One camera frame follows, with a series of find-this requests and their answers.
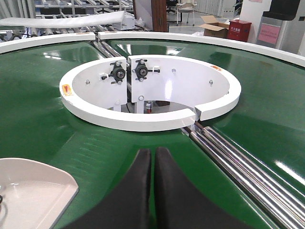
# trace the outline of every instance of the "pink sign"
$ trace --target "pink sign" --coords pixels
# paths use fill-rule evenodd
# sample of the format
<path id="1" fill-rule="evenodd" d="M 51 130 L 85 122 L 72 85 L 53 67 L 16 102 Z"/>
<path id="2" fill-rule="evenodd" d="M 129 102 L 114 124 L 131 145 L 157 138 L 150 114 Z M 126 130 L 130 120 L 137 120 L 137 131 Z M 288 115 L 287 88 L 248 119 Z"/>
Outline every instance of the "pink sign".
<path id="1" fill-rule="evenodd" d="M 280 29 L 281 27 L 262 23 L 261 30 L 258 35 L 258 40 L 276 44 Z"/>

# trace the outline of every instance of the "white plastic tray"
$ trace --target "white plastic tray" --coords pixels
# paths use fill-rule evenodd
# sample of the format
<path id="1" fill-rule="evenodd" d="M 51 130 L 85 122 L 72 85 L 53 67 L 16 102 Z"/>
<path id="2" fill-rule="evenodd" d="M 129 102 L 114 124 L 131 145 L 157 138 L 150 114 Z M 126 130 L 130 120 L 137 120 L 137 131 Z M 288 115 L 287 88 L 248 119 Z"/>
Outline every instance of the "white plastic tray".
<path id="1" fill-rule="evenodd" d="M 67 172 L 22 158 L 0 159 L 0 229 L 49 229 L 78 192 Z"/>

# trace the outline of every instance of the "cardboard box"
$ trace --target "cardboard box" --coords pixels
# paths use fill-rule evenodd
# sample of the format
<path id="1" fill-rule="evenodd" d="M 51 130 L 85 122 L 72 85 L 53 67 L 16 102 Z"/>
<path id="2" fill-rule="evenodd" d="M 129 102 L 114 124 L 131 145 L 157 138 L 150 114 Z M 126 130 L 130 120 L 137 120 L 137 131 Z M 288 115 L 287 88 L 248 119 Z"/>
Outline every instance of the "cardboard box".
<path id="1" fill-rule="evenodd" d="M 204 35 L 209 37 L 226 38 L 228 34 L 229 24 L 219 22 L 213 15 L 202 16 L 205 24 L 199 27 L 204 28 Z"/>

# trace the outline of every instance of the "orange sticker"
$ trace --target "orange sticker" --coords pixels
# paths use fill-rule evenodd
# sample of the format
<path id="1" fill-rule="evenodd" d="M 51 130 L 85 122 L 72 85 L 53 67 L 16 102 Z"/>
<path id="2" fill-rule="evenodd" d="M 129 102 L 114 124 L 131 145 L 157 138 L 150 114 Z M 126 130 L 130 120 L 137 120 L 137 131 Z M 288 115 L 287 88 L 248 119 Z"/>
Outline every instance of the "orange sticker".
<path id="1" fill-rule="evenodd" d="M 62 92 L 63 92 L 64 96 L 72 95 L 71 88 L 68 84 L 64 84 L 62 86 Z"/>
<path id="2" fill-rule="evenodd" d="M 222 70 L 222 68 L 220 68 L 220 67 L 218 67 L 218 66 L 216 66 L 216 65 L 212 65 L 211 67 L 214 68 L 214 69 L 216 69 L 216 70 L 219 70 L 219 71 Z"/>

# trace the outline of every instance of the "black rubber pad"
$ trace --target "black rubber pad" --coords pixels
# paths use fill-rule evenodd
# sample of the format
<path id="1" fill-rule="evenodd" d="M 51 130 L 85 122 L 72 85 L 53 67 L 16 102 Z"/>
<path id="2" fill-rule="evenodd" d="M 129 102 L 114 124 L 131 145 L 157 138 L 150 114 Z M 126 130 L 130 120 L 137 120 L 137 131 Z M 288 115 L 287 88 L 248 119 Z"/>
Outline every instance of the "black rubber pad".
<path id="1" fill-rule="evenodd" d="M 164 147 L 156 150 L 154 194 L 158 229 L 251 228 L 205 197 Z"/>
<path id="2" fill-rule="evenodd" d="M 97 206 L 66 229 L 147 229 L 151 152 L 140 149 L 121 182 Z"/>

